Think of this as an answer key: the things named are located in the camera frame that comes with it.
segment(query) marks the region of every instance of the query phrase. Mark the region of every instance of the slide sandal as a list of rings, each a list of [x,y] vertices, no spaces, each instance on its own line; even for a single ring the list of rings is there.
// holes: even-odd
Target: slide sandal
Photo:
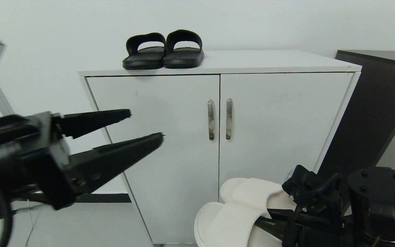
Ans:
[[[164,46],[152,46],[141,50],[138,47],[145,42],[158,41]],[[148,33],[130,37],[126,42],[129,56],[123,60],[125,69],[159,69],[163,66],[166,54],[166,39],[160,33]]]
[[[175,48],[175,44],[181,41],[192,41],[199,48],[182,47]],[[186,69],[199,66],[204,59],[202,40],[196,33],[188,30],[177,30],[167,36],[167,54],[164,57],[164,67],[169,69]]]
[[[267,211],[235,202],[207,203],[194,220],[194,237],[199,247],[281,247],[281,240],[255,226]]]
[[[258,178],[229,179],[222,184],[220,196],[225,203],[235,201],[260,210],[295,210],[297,206],[280,184]]]

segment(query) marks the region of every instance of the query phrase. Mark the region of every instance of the black cable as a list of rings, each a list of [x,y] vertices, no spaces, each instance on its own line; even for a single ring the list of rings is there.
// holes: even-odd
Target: black cable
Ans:
[[[307,195],[314,196],[317,195],[321,192],[324,192],[326,189],[328,189],[332,184],[340,181],[342,179],[342,175],[339,173],[335,173],[329,180],[327,180],[325,183],[323,183],[321,186],[316,187],[315,189],[307,191]]]
[[[4,219],[3,231],[0,237],[0,247],[7,247],[13,230],[13,214],[10,202],[0,189],[0,214]]]

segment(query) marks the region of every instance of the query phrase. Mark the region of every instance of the gray floor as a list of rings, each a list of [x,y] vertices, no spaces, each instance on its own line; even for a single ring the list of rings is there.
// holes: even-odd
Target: gray floor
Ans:
[[[16,202],[13,206],[22,208],[27,205],[26,202]],[[37,221],[28,247],[153,246],[130,203],[77,203],[60,211],[44,208],[33,212],[32,218],[33,223]],[[9,247],[24,247],[30,230],[28,213],[17,214]]]

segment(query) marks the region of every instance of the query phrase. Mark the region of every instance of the cabinet handle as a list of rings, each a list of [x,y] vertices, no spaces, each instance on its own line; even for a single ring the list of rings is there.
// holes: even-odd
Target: cabinet handle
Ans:
[[[208,135],[210,141],[214,140],[214,102],[208,101]]]
[[[232,99],[226,100],[226,139],[231,139],[232,129]]]

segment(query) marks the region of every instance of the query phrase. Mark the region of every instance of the robotic arm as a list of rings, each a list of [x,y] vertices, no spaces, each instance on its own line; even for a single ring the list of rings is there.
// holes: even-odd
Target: robotic arm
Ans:
[[[12,201],[40,201],[55,210],[68,207],[78,196],[92,193],[160,147],[163,134],[154,133],[70,154],[64,136],[75,139],[130,116],[130,110],[118,109],[0,117],[0,219],[4,220],[0,247],[8,245],[17,213]]]

